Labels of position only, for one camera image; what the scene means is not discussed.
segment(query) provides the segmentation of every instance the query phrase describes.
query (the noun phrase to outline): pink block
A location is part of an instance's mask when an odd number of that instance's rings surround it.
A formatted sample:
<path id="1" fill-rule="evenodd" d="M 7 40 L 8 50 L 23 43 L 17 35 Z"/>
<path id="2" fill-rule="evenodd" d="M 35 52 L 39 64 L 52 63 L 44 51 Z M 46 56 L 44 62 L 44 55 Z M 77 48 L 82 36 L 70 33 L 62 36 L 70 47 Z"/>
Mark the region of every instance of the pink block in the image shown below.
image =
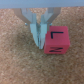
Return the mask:
<path id="1" fill-rule="evenodd" d="M 68 28 L 66 26 L 50 26 L 45 37 L 45 54 L 65 54 L 70 46 Z"/>

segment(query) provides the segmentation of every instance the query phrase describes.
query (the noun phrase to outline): red cube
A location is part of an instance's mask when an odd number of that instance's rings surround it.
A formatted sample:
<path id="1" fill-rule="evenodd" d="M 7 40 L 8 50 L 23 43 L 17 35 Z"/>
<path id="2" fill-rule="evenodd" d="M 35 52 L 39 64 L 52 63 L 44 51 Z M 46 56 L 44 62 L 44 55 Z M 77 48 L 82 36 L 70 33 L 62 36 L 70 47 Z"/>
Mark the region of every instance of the red cube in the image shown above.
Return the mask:
<path id="1" fill-rule="evenodd" d="M 45 37 L 45 54 L 65 54 L 70 46 L 68 28 L 51 26 Z"/>

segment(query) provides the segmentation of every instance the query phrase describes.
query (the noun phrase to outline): block face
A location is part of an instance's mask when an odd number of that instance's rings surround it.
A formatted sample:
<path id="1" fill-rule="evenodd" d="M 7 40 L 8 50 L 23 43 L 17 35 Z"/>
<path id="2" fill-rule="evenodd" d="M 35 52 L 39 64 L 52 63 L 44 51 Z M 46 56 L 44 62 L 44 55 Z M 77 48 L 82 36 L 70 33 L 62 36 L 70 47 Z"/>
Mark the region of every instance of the block face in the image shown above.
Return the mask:
<path id="1" fill-rule="evenodd" d="M 68 28 L 51 26 L 45 37 L 44 53 L 64 54 L 70 46 Z"/>

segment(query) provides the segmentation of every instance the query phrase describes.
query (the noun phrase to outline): speckled surface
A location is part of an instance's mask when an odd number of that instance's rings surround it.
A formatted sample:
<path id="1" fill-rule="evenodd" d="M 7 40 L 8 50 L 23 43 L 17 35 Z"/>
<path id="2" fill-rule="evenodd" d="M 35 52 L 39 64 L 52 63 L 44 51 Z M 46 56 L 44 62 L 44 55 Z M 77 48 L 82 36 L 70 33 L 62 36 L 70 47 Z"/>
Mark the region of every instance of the speckled surface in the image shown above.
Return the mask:
<path id="1" fill-rule="evenodd" d="M 31 9 L 38 22 L 46 9 Z M 11 9 L 0 10 L 0 84 L 84 84 L 84 7 L 62 8 L 54 26 L 68 26 L 71 46 L 46 55 Z"/>

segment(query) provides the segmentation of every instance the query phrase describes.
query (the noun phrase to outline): cube top face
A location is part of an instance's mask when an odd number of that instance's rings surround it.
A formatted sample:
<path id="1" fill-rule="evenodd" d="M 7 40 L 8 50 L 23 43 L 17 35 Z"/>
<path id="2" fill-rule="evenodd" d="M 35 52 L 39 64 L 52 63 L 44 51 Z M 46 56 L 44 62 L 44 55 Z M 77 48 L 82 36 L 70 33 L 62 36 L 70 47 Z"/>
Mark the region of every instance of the cube top face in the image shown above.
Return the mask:
<path id="1" fill-rule="evenodd" d="M 68 28 L 66 26 L 51 26 L 45 39 L 47 45 L 70 45 Z"/>

